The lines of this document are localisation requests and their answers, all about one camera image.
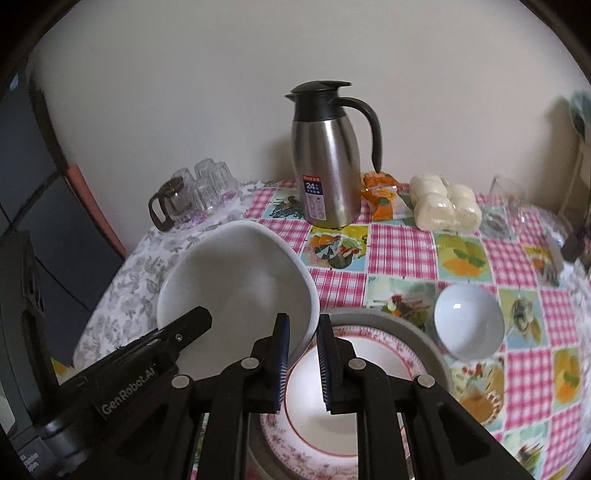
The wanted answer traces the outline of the clear glass mug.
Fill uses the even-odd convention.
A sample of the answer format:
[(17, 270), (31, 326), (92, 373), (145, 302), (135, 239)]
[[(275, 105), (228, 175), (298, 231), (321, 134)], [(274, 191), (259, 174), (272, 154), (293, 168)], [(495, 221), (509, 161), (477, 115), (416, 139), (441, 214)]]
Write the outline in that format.
[(524, 224), (525, 193), (515, 181), (495, 175), (482, 209), (480, 233), (498, 240), (517, 240)]

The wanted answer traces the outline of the grey metal basin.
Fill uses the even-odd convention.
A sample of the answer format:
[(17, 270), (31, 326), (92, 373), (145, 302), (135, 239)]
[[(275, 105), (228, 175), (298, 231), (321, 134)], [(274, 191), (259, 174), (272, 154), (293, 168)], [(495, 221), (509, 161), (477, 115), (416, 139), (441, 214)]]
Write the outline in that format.
[[(425, 373), (433, 376), (445, 389), (451, 388), (449, 369), (442, 354), (435, 343), (417, 327), (404, 320), (396, 320), (392, 316), (366, 308), (331, 309), (327, 313), (334, 329), (338, 326), (365, 326), (381, 330), (400, 339), (423, 361), (426, 368)], [(260, 416), (254, 418), (252, 425), (250, 425), (247, 478), (304, 479), (283, 466), (279, 458), (270, 450), (270, 446), (263, 436)]]

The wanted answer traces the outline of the floral rimmed plate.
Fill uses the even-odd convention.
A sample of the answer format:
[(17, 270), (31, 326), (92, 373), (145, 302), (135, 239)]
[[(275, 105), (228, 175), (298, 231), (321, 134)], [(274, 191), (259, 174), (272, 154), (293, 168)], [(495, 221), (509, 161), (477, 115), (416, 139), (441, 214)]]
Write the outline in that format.
[[(338, 326), (334, 332), (391, 376), (412, 380), (426, 372), (419, 356), (389, 333), (365, 326)], [(260, 423), (270, 450), (294, 474), (304, 479), (358, 477), (356, 416), (325, 409), (315, 345), (288, 372), (280, 413), (263, 414)]]

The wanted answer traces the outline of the small white bowl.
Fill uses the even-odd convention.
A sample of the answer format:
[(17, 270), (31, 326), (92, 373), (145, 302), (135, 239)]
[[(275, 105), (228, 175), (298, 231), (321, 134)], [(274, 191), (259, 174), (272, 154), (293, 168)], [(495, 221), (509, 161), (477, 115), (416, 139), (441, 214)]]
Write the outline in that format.
[(433, 329), (439, 345), (463, 361), (491, 357), (505, 336), (496, 298), (473, 284), (450, 285), (441, 291), (434, 306)]

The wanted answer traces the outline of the black power adapter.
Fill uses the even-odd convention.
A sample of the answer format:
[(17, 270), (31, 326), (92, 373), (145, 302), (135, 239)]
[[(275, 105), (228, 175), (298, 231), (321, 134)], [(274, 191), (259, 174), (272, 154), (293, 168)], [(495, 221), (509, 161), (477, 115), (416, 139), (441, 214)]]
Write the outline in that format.
[(586, 232), (579, 229), (571, 233), (561, 247), (561, 255), (565, 262), (574, 263), (586, 250)]

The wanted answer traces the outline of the pack of white buns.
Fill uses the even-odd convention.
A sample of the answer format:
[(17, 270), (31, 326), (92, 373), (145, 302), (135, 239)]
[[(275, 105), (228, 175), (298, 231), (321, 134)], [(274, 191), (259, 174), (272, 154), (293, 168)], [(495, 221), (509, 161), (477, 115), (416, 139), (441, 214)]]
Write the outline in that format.
[(415, 225), (423, 231), (471, 234), (480, 229), (482, 211), (474, 191), (438, 175), (422, 174), (410, 181)]

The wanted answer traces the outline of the clear drinking glass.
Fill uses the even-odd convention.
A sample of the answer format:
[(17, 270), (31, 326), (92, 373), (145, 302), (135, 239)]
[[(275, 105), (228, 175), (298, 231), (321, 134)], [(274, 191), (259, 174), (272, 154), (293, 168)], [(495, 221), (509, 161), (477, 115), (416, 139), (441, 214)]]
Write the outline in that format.
[(238, 193), (239, 182), (222, 161), (215, 162), (211, 158), (201, 160), (195, 164), (194, 173), (198, 190), (214, 192), (221, 204), (230, 201)]
[(192, 215), (211, 216), (219, 202), (214, 187), (208, 183), (207, 179), (195, 178), (186, 167), (174, 172), (172, 178), (182, 179), (191, 204)]

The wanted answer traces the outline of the stainless steel thermos jug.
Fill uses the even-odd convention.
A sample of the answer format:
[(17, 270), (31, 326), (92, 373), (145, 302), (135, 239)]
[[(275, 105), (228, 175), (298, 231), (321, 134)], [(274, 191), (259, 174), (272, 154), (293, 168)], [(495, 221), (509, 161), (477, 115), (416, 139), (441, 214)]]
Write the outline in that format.
[(339, 229), (358, 219), (362, 205), (361, 157), (346, 109), (366, 117), (372, 133), (372, 164), (383, 164), (382, 129), (377, 113), (366, 102), (339, 95), (346, 81), (315, 80), (294, 87), (291, 126), (294, 177), (311, 225)]

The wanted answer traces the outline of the large white squarish bowl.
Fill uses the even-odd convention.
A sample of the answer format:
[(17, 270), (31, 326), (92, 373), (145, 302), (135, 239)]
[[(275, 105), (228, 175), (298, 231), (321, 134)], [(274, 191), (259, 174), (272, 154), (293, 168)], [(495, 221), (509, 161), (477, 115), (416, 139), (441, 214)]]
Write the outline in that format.
[(290, 318), (287, 364), (294, 366), (320, 317), (317, 288), (296, 252), (247, 220), (216, 228), (178, 261), (160, 289), (156, 323), (164, 327), (197, 306), (211, 313), (211, 329), (177, 360), (180, 373), (195, 380), (249, 355), (256, 340), (273, 332), (280, 313)]

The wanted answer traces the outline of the orange snack packet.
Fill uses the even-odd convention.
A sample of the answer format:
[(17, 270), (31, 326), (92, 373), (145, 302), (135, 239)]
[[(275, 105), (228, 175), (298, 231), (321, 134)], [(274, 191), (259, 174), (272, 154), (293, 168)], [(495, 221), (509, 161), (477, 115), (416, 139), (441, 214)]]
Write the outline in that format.
[(370, 206), (372, 220), (394, 220), (399, 182), (391, 174), (374, 171), (363, 174), (362, 197)]

